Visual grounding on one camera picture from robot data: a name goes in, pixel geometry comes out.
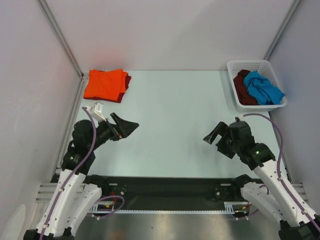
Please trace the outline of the blue t shirt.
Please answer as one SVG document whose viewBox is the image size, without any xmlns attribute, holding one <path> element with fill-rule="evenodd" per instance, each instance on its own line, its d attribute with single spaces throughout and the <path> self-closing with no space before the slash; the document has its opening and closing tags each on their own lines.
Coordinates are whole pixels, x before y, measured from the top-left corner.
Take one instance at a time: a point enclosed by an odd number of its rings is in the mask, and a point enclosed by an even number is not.
<svg viewBox="0 0 320 240">
<path fill-rule="evenodd" d="M 274 86 L 268 78 L 257 71 L 251 71 L 244 78 L 243 84 L 247 93 L 253 97 L 258 105 L 280 105 L 285 94 Z"/>
</svg>

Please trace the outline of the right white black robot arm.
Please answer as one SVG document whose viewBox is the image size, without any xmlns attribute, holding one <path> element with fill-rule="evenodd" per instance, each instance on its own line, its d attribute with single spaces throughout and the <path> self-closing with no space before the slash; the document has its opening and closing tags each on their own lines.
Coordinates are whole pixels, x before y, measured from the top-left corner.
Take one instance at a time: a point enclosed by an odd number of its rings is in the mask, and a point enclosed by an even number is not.
<svg viewBox="0 0 320 240">
<path fill-rule="evenodd" d="M 217 151 L 232 159 L 238 156 L 264 183 L 270 194 L 264 192 L 248 175 L 233 179 L 231 196 L 247 200 L 270 221 L 277 223 L 282 240 L 318 240 L 320 216 L 298 194 L 292 184 L 282 176 L 276 157 L 264 143 L 257 143 L 250 126 L 241 120 L 230 125 L 219 122 L 204 137 L 212 144 L 217 136 Z"/>
</svg>

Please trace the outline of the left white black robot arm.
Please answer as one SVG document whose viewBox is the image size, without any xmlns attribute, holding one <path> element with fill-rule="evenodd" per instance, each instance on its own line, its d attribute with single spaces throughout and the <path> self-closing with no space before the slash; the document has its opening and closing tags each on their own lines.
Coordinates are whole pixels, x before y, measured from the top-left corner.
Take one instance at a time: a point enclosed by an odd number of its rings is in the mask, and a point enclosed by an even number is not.
<svg viewBox="0 0 320 240">
<path fill-rule="evenodd" d="M 112 195 L 107 177 L 89 175 L 96 159 L 94 151 L 107 141 L 129 137 L 138 127 L 112 113 L 113 123 L 102 119 L 95 123 L 87 108 L 88 119 L 74 124 L 72 140 L 63 156 L 58 183 L 40 222 L 25 232 L 25 240 L 73 240 L 90 208 L 99 200 L 125 199 Z"/>
</svg>

